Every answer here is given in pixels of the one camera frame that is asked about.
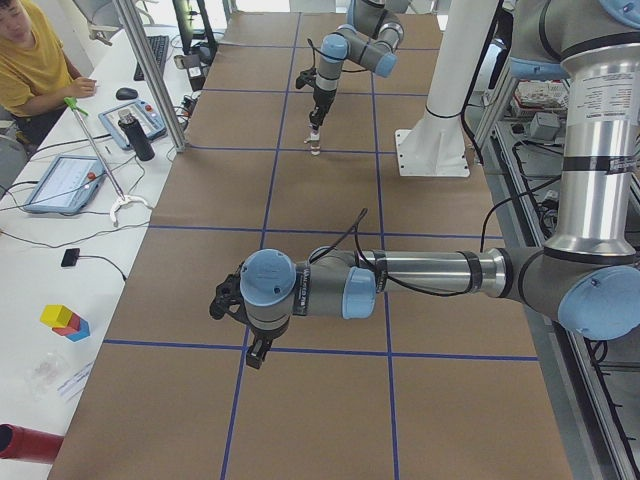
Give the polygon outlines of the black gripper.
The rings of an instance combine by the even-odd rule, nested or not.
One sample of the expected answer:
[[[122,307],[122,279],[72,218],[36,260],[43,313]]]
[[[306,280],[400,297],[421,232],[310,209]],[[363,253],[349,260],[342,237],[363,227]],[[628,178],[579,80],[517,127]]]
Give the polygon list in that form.
[[[253,340],[245,354],[245,363],[250,368],[260,369],[273,342],[283,335],[283,328],[264,330],[251,326],[250,331],[253,334]]]
[[[319,132],[324,123],[324,119],[333,104],[335,96],[335,90],[324,90],[321,88],[316,88],[314,90],[314,109],[309,113],[309,127],[312,132]]]

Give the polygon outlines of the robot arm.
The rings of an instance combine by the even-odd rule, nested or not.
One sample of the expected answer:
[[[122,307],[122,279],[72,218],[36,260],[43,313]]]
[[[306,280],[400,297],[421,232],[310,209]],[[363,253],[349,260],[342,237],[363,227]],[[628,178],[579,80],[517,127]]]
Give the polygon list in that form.
[[[319,130],[335,99],[343,64],[350,61],[365,71],[386,78],[393,71],[396,50],[404,39],[404,28],[384,1],[352,1],[346,23],[326,35],[314,51],[314,65],[296,79],[298,89],[313,88],[314,109],[309,114],[310,138]]]
[[[304,262],[263,249],[235,274],[238,318],[259,368],[292,316],[369,316],[393,287],[452,297],[483,292],[522,303],[591,340],[639,323],[639,270],[624,230],[639,134],[639,5],[521,1],[511,70],[570,82],[558,222],[539,248],[478,252],[315,250]]]

